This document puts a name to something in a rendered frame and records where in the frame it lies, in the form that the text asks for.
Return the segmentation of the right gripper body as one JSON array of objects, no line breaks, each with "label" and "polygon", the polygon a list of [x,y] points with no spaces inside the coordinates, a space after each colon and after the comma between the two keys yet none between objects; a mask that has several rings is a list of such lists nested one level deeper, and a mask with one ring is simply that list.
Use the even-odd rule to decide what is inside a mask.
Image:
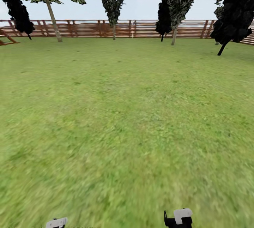
[{"label": "right gripper body", "polygon": [[176,221],[174,218],[167,219],[167,222],[168,222],[169,228],[192,228],[189,217],[183,217],[182,224],[176,224]]}]

